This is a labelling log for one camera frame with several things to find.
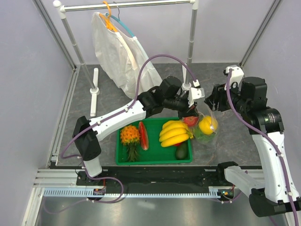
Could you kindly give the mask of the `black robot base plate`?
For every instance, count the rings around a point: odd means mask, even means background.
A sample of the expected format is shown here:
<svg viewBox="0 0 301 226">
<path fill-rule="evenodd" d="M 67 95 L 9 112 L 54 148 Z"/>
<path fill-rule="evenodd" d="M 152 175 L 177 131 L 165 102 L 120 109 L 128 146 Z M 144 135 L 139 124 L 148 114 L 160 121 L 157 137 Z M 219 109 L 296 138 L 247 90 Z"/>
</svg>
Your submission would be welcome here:
<svg viewBox="0 0 301 226">
<path fill-rule="evenodd" d="M 196 194 L 207 193 L 210 187 L 233 187 L 220 178 L 215 166 L 109 166 L 98 177 L 106 179 L 92 180 L 78 171 L 76 185 L 105 186 L 108 194 L 121 192 L 121 185 L 111 178 L 121 181 L 124 194 Z"/>
</svg>

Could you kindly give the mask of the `yellow lemon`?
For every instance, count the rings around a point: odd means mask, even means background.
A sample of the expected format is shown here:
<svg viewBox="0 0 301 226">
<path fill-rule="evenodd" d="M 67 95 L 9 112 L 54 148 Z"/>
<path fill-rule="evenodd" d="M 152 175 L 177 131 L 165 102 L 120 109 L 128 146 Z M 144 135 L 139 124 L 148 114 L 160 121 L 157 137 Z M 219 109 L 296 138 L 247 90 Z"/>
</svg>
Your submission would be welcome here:
<svg viewBox="0 0 301 226">
<path fill-rule="evenodd" d="M 206 115 L 199 122 L 198 127 L 205 135 L 211 135 L 218 129 L 218 122 L 214 117 Z"/>
</svg>

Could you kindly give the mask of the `clear dotted zip top bag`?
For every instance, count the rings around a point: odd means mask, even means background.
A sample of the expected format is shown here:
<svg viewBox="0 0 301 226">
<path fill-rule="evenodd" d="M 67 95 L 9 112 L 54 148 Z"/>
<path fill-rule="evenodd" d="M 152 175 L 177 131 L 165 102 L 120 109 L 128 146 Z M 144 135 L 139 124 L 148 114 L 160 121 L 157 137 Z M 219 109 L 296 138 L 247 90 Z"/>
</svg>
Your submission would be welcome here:
<svg viewBox="0 0 301 226">
<path fill-rule="evenodd" d="M 196 141 L 210 148 L 216 146 L 219 133 L 219 124 L 214 112 L 205 103 L 196 108 L 198 116 L 182 118 Z"/>
</svg>

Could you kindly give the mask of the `green plastic lettuce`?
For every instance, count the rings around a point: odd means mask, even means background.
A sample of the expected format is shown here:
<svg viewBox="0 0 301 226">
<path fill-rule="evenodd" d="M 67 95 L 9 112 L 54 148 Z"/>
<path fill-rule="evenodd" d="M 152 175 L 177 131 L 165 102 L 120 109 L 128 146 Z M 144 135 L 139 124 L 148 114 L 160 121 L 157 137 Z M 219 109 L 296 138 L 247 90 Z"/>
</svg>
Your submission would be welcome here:
<svg viewBox="0 0 301 226">
<path fill-rule="evenodd" d="M 216 135 L 215 133 L 210 135 L 204 134 L 200 129 L 193 129 L 193 134 L 196 140 L 204 144 L 211 142 Z"/>
</svg>

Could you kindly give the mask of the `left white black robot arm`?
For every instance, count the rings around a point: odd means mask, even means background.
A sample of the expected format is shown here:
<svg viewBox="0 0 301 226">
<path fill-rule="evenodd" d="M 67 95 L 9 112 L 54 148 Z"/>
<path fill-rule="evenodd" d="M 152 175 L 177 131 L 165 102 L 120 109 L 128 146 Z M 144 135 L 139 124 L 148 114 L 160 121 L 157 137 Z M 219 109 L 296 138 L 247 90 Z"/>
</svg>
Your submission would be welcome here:
<svg viewBox="0 0 301 226">
<path fill-rule="evenodd" d="M 179 117 L 195 116 L 197 101 L 204 97 L 204 90 L 198 81 L 182 94 L 182 83 L 174 77 L 165 78 L 160 85 L 142 92 L 136 100 L 103 116 L 88 120 L 78 118 L 72 139 L 75 142 L 87 170 L 87 180 L 93 185 L 103 181 L 100 163 L 99 142 L 112 132 L 132 123 L 156 115 L 164 108 L 178 112 Z"/>
</svg>

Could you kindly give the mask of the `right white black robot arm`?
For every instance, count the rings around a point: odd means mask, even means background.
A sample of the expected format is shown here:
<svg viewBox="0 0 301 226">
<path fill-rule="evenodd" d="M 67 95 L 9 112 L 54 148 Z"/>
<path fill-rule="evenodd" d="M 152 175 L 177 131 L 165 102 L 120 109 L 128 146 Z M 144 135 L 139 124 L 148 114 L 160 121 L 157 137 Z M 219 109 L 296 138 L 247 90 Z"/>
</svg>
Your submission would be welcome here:
<svg viewBox="0 0 301 226">
<path fill-rule="evenodd" d="M 258 217 L 292 212 L 297 218 L 301 197 L 296 190 L 285 154 L 284 125 L 279 111 L 267 106 L 267 84 L 258 77 L 246 77 L 241 85 L 217 84 L 205 103 L 213 111 L 233 110 L 246 125 L 258 150 L 264 182 L 258 182 L 235 162 L 218 164 L 216 182 L 229 182 L 248 198 Z"/>
</svg>

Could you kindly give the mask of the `red tomato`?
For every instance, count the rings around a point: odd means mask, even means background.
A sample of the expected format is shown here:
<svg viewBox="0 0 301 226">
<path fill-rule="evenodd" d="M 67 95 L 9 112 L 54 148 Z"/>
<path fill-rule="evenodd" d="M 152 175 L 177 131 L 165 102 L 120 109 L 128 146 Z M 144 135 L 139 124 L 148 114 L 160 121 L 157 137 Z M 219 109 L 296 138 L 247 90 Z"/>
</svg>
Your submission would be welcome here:
<svg viewBox="0 0 301 226">
<path fill-rule="evenodd" d="M 199 117 L 197 116 L 189 116 L 189 117 L 184 117 L 183 122 L 188 126 L 188 127 L 193 127 L 197 125 L 199 120 Z"/>
</svg>

